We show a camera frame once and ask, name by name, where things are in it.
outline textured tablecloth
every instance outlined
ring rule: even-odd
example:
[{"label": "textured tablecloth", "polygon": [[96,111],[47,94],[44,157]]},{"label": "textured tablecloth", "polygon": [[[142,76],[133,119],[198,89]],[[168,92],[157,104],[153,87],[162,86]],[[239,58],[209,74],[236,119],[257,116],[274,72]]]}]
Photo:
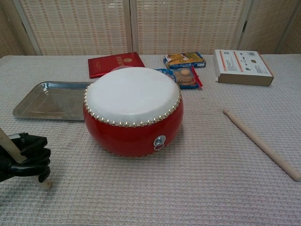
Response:
[{"label": "textured tablecloth", "polygon": [[[15,106],[43,81],[91,81],[96,56],[6,56],[0,60],[0,127],[48,138],[50,180],[0,183],[0,225],[301,225],[293,181],[227,116],[229,108],[301,171],[301,55],[263,55],[270,87],[215,82],[213,56],[197,69],[202,90],[183,90],[182,128],[165,149],[121,158],[100,148],[83,122],[21,120]],[[164,68],[162,56],[141,56]]]}]

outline snack package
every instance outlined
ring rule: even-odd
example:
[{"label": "snack package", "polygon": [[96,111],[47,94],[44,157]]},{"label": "snack package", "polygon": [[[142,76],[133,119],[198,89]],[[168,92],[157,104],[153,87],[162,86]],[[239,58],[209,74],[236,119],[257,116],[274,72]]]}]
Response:
[{"label": "snack package", "polygon": [[203,86],[193,66],[175,70],[156,69],[174,80],[181,89],[197,89]]},{"label": "snack package", "polygon": [[163,63],[167,69],[179,69],[183,67],[205,67],[206,61],[198,52],[191,53],[175,53],[165,55]]}]

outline white drumhead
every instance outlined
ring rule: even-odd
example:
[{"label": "white drumhead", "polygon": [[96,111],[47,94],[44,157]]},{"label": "white drumhead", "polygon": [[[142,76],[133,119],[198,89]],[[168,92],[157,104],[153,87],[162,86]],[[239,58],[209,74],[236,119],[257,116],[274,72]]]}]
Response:
[{"label": "white drumhead", "polygon": [[94,117],[129,126],[166,117],[180,98],[179,88],[171,78],[145,67],[107,73],[87,88],[85,96]]}]

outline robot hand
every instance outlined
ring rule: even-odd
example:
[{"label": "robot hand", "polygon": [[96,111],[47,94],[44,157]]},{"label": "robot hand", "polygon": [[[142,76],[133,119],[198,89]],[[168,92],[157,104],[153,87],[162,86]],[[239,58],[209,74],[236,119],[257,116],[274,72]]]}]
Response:
[{"label": "robot hand", "polygon": [[9,136],[11,141],[19,148],[20,154],[27,160],[21,164],[17,163],[0,146],[0,182],[12,177],[39,176],[39,181],[44,182],[50,174],[50,149],[47,145],[46,137],[20,133]]}]

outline woven screen panel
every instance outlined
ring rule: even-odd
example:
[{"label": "woven screen panel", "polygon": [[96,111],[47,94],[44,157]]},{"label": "woven screen panel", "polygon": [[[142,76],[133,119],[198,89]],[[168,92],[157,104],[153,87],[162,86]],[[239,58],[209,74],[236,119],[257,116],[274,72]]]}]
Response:
[{"label": "woven screen panel", "polygon": [[0,5],[0,57],[23,54],[22,47],[19,45],[17,37]]},{"label": "woven screen panel", "polygon": [[22,20],[12,0],[2,2],[3,9],[11,21],[12,27],[26,55],[36,55],[32,43],[22,25]]},{"label": "woven screen panel", "polygon": [[137,0],[140,54],[232,48],[246,0]]},{"label": "woven screen panel", "polygon": [[127,52],[122,0],[21,0],[43,55]]},{"label": "woven screen panel", "polygon": [[280,50],[282,54],[301,53],[301,7]]},{"label": "woven screen panel", "polygon": [[295,3],[295,0],[255,0],[240,49],[274,54]]}]

